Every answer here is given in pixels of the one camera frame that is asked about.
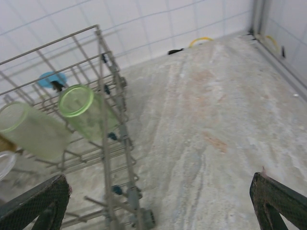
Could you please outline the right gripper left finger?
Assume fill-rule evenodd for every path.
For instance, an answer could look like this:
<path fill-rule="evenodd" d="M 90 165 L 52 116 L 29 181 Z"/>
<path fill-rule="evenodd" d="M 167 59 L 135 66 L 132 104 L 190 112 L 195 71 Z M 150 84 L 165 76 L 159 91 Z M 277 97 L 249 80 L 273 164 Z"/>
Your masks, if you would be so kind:
<path fill-rule="evenodd" d="M 66 176 L 53 176 L 0 206 L 0 230 L 60 230 L 70 195 Z"/>

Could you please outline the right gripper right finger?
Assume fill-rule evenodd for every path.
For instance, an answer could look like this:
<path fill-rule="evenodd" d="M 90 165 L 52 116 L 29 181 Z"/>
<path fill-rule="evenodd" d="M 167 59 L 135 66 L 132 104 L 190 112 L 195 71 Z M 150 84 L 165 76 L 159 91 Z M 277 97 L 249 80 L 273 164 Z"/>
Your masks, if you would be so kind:
<path fill-rule="evenodd" d="M 249 195 L 261 230 L 289 230 L 282 217 L 307 230 L 307 197 L 260 172 L 253 176 Z"/>

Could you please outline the clear glass cup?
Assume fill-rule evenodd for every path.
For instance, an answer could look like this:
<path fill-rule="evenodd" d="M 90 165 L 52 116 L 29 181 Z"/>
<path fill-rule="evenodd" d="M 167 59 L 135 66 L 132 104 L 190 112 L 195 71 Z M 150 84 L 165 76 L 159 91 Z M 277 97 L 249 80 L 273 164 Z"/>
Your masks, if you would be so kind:
<path fill-rule="evenodd" d="M 0 181 L 2 181 L 16 164 L 16 154 L 10 151 L 0 152 Z"/>

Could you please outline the frosted pale green cup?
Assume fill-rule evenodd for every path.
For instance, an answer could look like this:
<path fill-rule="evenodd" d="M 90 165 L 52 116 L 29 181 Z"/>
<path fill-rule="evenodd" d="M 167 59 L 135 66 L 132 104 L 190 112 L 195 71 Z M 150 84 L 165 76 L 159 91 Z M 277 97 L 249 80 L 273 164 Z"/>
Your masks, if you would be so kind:
<path fill-rule="evenodd" d="M 0 109 L 0 134 L 47 161 L 60 158 L 72 136 L 64 123 L 22 102 Z"/>

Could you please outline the green glass cup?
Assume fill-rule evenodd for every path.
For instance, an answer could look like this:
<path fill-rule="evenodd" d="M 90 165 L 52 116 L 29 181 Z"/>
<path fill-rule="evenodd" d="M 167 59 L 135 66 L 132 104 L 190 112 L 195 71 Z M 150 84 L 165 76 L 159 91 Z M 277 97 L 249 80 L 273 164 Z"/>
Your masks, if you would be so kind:
<path fill-rule="evenodd" d="M 102 105 L 102 96 L 88 86 L 76 84 L 67 88 L 58 100 L 60 114 L 89 141 L 101 140 L 119 124 L 111 108 Z"/>

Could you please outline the fish on blue circle sticker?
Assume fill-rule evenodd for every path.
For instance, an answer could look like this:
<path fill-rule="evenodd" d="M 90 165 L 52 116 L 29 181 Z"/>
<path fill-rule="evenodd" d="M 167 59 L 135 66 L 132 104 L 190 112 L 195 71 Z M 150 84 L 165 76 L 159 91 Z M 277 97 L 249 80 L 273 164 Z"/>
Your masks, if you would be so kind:
<path fill-rule="evenodd" d="M 61 92 L 66 87 L 67 78 L 64 73 L 46 72 L 39 77 L 38 85 L 43 88 Z"/>

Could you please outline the aluminium floor rail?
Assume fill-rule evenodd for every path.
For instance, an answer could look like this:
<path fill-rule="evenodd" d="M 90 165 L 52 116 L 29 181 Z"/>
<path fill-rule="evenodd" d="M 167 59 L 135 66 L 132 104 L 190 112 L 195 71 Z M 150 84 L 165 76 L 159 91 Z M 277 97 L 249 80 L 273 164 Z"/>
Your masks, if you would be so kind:
<path fill-rule="evenodd" d="M 270 65 L 287 81 L 295 90 L 297 96 L 307 102 L 307 79 L 298 73 L 287 62 L 287 55 L 284 46 L 278 46 L 271 36 L 253 35 L 256 49 L 269 62 Z"/>

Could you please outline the aluminium corner post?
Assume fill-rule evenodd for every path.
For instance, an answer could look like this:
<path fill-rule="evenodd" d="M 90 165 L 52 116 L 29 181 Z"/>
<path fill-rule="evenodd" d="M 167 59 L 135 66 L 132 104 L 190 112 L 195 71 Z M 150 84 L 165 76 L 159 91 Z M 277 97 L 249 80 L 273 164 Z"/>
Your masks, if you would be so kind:
<path fill-rule="evenodd" d="M 253 0 L 249 33 L 257 37 L 264 34 L 267 21 L 267 6 L 270 0 Z"/>

